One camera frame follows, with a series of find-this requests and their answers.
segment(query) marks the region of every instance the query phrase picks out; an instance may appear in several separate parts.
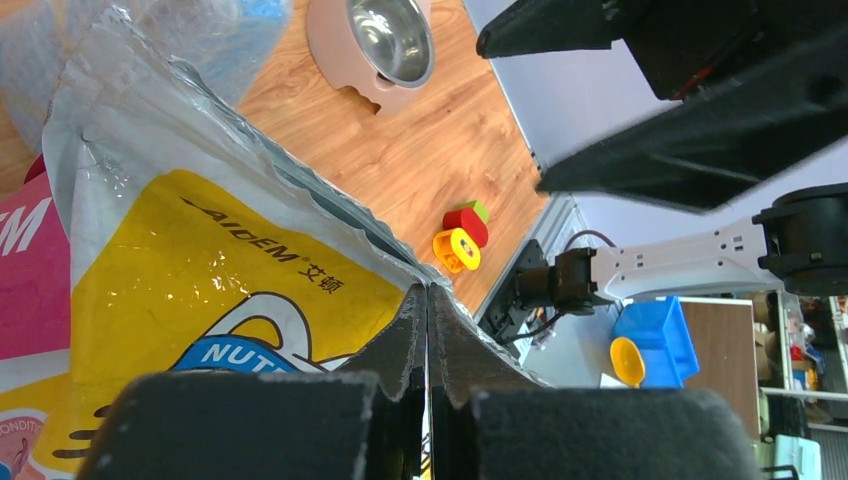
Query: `plastic bag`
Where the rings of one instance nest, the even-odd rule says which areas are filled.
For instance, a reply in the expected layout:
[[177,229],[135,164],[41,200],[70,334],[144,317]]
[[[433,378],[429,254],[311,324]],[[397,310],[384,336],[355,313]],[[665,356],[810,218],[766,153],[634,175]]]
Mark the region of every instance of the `plastic bag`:
[[0,21],[0,93],[35,153],[56,79],[79,37],[110,5],[164,54],[191,63],[237,105],[291,20],[291,0],[34,0]]
[[140,375],[333,370],[411,285],[446,281],[120,10],[70,57],[44,158],[71,244],[70,368],[0,394],[0,422],[40,431],[10,447],[19,479],[69,478]]

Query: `yellow plastic cup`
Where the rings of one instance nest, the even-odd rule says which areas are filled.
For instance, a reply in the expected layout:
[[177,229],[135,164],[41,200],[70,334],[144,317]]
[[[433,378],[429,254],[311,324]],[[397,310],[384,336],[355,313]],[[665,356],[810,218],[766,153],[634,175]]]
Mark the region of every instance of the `yellow plastic cup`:
[[626,337],[618,337],[610,345],[610,358],[616,376],[625,385],[639,388],[645,380],[645,361],[639,347]]

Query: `yellow packaging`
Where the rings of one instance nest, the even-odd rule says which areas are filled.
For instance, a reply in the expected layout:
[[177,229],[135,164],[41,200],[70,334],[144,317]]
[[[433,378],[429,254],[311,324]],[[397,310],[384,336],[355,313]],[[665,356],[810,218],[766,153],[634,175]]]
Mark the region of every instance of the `yellow packaging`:
[[73,472],[104,409],[161,370],[326,371],[405,291],[185,170],[150,182],[72,296],[71,382],[34,459]]

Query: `cardboard box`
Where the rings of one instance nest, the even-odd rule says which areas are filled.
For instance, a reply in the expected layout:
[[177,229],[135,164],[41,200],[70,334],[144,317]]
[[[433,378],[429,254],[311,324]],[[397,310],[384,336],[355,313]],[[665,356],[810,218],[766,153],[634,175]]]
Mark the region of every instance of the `cardboard box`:
[[769,337],[774,337],[774,333],[754,332],[754,352],[757,362],[757,380],[771,380],[773,374],[769,358],[766,354],[766,343]]
[[754,321],[768,326],[769,330],[774,330],[768,311],[768,294],[767,293],[752,293],[748,295],[740,295],[740,298],[751,300],[754,308]]
[[813,368],[813,362],[809,360],[792,360],[792,371],[794,372],[806,372],[811,368]]

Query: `cable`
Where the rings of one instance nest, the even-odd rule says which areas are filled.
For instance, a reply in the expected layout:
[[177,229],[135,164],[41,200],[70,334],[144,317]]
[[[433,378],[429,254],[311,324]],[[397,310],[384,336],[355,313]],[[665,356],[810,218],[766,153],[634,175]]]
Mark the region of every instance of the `cable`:
[[522,333],[520,335],[514,335],[512,337],[504,338],[503,340],[498,341],[498,344],[499,345],[508,345],[508,344],[510,344],[510,343],[512,343],[516,340],[521,340],[522,338],[535,337],[536,335],[538,335],[538,334],[544,332],[545,330],[553,327],[554,324],[557,322],[557,320],[562,318],[563,315],[564,315],[563,312],[557,312],[556,315],[551,317],[551,319],[546,324],[542,325],[541,327],[537,328],[536,330],[533,330],[532,332]]
[[615,247],[615,243],[613,243],[613,241],[610,240],[610,238],[608,236],[604,235],[603,233],[601,233],[597,230],[580,230],[579,232],[575,233],[574,235],[571,236],[571,238],[568,239],[568,242],[565,244],[565,248],[563,248],[562,251],[568,250],[568,248],[570,246],[574,245],[574,242],[577,241],[578,238],[585,237],[586,235],[592,235],[593,237],[598,237],[601,240],[603,240],[604,243],[606,243],[610,247]]

